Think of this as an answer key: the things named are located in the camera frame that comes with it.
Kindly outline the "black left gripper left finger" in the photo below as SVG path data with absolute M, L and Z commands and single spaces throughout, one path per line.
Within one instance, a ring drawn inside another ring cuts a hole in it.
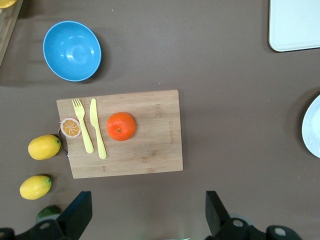
M 57 219 L 43 220 L 16 240 L 78 240 L 92 219 L 92 194 L 82 191 Z

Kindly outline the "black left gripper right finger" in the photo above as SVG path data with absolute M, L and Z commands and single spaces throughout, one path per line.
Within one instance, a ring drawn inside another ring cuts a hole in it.
M 292 229 L 270 225 L 262 232 L 245 220 L 231 217 L 216 191 L 205 194 L 205 217 L 211 235 L 208 240 L 300 240 Z

